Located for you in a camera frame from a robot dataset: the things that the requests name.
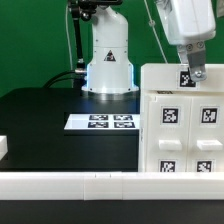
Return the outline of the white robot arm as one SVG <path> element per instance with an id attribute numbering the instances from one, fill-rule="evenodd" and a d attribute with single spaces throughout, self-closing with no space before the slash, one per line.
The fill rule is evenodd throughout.
<path id="1" fill-rule="evenodd" d="M 154 0 L 168 42 L 177 47 L 190 78 L 207 78 L 205 42 L 215 37 L 211 0 Z M 93 58 L 82 91 L 101 99 L 135 94 L 134 69 L 128 59 L 128 22 L 110 3 L 99 3 L 92 19 Z"/>

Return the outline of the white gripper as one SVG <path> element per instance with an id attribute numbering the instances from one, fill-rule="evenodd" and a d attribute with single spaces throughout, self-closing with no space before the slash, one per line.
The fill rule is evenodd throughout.
<path id="1" fill-rule="evenodd" d="M 216 34 L 211 0 L 156 0 L 156 7 L 168 42 L 178 45 L 180 63 L 189 65 L 191 80 L 204 81 L 207 74 L 203 41 Z"/>

